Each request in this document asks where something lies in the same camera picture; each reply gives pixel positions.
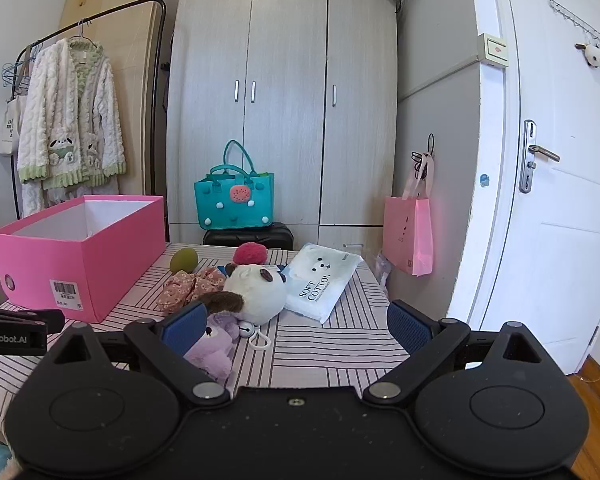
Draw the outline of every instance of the table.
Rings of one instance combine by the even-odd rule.
[[[155,301],[171,275],[171,257],[184,247],[198,252],[198,269],[224,265],[231,261],[235,248],[167,244],[166,250],[118,305],[94,330],[115,331],[141,317],[162,319]],[[269,264],[286,264],[294,251],[269,250]],[[239,339],[232,353],[233,369],[224,382],[233,395],[240,386],[311,388],[353,386],[360,395],[407,357],[404,349],[389,334],[386,309],[389,304],[375,277],[362,262],[324,323],[283,310],[261,330],[271,339],[266,351],[254,351],[246,339]],[[11,303],[1,308],[20,310]],[[66,329],[74,321],[65,322]],[[52,345],[59,334],[49,336]],[[40,357],[0,356],[0,421],[13,396],[22,386]]]

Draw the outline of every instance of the teal bag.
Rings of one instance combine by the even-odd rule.
[[[235,143],[251,167],[243,169],[226,163],[226,152]],[[256,173],[247,151],[237,140],[224,147],[222,164],[214,166],[194,184],[198,223],[206,230],[263,227],[273,223],[273,173]]]

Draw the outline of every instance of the cotton tissue package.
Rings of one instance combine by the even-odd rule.
[[[324,323],[361,262],[357,254],[305,244],[282,271],[285,308]]]

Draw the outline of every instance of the door hinge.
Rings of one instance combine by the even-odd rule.
[[[598,325],[596,327],[596,329],[593,331],[593,335],[591,336],[591,339],[589,339],[589,344],[587,346],[591,346],[591,343],[593,343],[593,339],[596,337],[596,334],[598,333],[599,328],[600,328],[600,325]]]

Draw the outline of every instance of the purple plush toy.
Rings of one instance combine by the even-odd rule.
[[[235,316],[227,313],[213,314],[206,319],[206,332],[198,339],[184,358],[207,371],[213,378],[224,380],[231,373],[229,352],[238,337]]]

